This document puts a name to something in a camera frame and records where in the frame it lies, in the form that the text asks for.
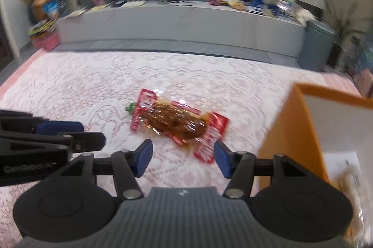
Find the red meat snack packet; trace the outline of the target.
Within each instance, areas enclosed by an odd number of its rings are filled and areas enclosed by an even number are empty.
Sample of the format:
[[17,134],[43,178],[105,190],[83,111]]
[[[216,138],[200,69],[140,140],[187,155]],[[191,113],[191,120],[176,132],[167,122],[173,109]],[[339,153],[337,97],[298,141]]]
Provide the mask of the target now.
[[178,146],[193,147],[193,155],[200,161],[214,162],[214,143],[223,139],[227,117],[159,89],[141,89],[134,102],[136,108],[129,113],[131,131],[152,130]]

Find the small green candy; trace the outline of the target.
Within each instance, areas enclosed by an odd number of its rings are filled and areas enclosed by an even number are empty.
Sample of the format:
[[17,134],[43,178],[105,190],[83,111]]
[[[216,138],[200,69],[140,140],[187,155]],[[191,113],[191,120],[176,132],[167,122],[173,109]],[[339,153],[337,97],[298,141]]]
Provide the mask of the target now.
[[126,110],[127,112],[129,112],[130,114],[132,114],[133,111],[135,110],[135,108],[136,108],[136,103],[135,103],[135,102],[132,102],[132,103],[130,103],[128,106],[126,106],[125,110]]

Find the pink storage box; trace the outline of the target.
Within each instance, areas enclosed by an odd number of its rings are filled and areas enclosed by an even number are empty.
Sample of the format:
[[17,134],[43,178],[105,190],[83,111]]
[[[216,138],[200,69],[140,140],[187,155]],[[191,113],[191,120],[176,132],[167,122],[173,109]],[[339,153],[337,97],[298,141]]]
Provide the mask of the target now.
[[51,51],[59,45],[60,40],[57,33],[50,33],[45,36],[32,37],[31,42],[35,48]]

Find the orange cardboard box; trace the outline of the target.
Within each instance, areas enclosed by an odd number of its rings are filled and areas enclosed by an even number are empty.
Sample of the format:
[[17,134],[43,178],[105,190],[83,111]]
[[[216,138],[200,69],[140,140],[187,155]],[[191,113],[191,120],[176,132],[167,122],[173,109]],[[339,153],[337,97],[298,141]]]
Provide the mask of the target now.
[[372,100],[297,83],[257,154],[287,155],[340,191],[347,160],[359,167],[372,199]]

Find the golden vase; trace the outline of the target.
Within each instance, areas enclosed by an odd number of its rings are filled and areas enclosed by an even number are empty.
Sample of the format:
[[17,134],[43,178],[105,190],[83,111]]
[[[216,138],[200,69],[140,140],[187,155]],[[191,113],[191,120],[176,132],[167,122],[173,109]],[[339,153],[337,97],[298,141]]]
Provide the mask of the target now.
[[34,0],[32,3],[32,9],[37,21],[46,20],[48,18],[47,13],[44,10],[44,5],[51,1],[52,0]]

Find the grey trash bin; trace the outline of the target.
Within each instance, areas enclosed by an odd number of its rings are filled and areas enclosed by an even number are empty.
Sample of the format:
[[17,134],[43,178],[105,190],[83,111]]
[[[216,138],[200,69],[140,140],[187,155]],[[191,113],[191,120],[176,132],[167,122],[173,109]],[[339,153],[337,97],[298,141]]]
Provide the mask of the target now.
[[336,32],[328,24],[323,24],[317,20],[308,21],[297,64],[302,69],[315,72],[322,71],[335,38]]

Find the snack pile on console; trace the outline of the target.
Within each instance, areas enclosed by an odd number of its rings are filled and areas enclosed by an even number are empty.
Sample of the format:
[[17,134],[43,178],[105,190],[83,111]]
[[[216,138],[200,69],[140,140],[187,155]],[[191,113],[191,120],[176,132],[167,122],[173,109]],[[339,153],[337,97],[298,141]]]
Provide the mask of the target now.
[[242,0],[210,0],[212,6],[227,6],[238,11],[246,11],[247,6]]

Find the potted green plant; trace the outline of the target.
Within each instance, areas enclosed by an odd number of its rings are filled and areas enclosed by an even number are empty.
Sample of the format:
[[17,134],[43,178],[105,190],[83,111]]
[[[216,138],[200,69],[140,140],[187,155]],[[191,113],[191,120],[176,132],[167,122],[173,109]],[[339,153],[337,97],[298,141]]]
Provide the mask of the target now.
[[336,8],[333,0],[322,0],[324,3],[327,18],[323,18],[323,22],[329,25],[335,31],[335,40],[329,53],[326,65],[331,68],[335,68],[339,63],[339,58],[343,51],[345,41],[353,37],[353,35],[365,36],[367,31],[356,28],[356,24],[369,23],[372,21],[371,17],[355,18],[354,14],[359,6],[358,2],[355,1],[351,6],[344,12],[343,9],[339,11]]

